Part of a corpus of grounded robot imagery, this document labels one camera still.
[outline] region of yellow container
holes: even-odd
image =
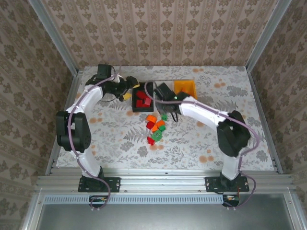
[[[175,80],[174,81],[174,92],[186,92],[195,99],[197,99],[195,83],[193,80]]]

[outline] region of black mounting bracket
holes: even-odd
[[[100,173],[98,178],[103,179],[111,189],[112,193],[119,193],[120,190],[120,177],[104,177],[102,168],[100,167]],[[107,193],[106,185],[94,178],[82,176],[78,186],[79,193]]]
[[[248,179],[240,174],[232,181],[220,176],[205,177],[205,185],[207,192],[223,193],[223,192],[248,192]]]

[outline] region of orange block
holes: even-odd
[[[146,121],[152,121],[152,122],[156,122],[158,120],[158,118],[156,118],[155,116],[153,116],[153,115],[148,115],[147,117],[146,117]]]
[[[164,122],[164,120],[161,120],[161,121],[158,121],[155,125],[156,125],[158,128],[160,128],[160,126],[165,126],[165,122]]]
[[[152,133],[154,133],[155,131],[158,131],[158,127],[156,125],[154,125],[154,127],[152,128]]]

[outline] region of red block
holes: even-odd
[[[152,100],[151,100],[149,97],[147,97],[147,98],[145,99],[144,104],[147,105],[147,106],[149,107],[151,102],[152,102]]]
[[[136,107],[137,108],[142,108],[143,107],[143,100],[137,100],[136,101]]]
[[[151,139],[150,137],[147,137],[147,141],[148,141],[148,144],[150,145],[154,145],[155,141],[153,139]]]
[[[147,123],[146,128],[152,129],[154,127],[154,122],[150,121]]]
[[[142,100],[145,100],[147,98],[146,93],[144,93],[143,91],[140,91],[140,90],[136,92],[136,95],[138,96],[138,98],[140,98]]]

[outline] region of leaf pattern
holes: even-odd
[[[97,67],[84,69],[78,89],[79,94],[83,92],[87,80],[96,72]],[[175,79],[194,78],[200,102],[228,112],[235,109],[240,111],[242,115],[246,116],[245,122],[259,134],[260,147],[243,158],[243,169],[273,170],[253,95],[248,93],[246,96],[244,93],[243,96],[236,95],[234,99],[228,94],[228,86],[241,87],[246,92],[250,92],[251,88],[245,68],[122,67],[121,72],[122,76],[134,76],[139,81],[165,79],[170,85],[171,81]],[[112,95],[106,95],[103,100],[111,100],[112,98]],[[157,110],[153,113],[133,113],[131,99],[122,103],[118,100],[110,103],[100,101],[93,108],[88,117],[92,133],[91,148],[95,158],[103,167],[214,170],[222,168],[224,156],[218,147],[214,130],[191,117],[182,115],[178,116],[176,123],[168,114],[166,131],[163,132],[162,140],[150,146],[147,143],[147,137],[150,137],[152,133],[146,128],[145,121],[148,114],[153,114],[161,119]],[[252,136],[248,148],[252,148],[255,141]],[[57,166],[71,167],[72,165],[77,166],[75,159],[71,157],[71,154],[61,149]]]

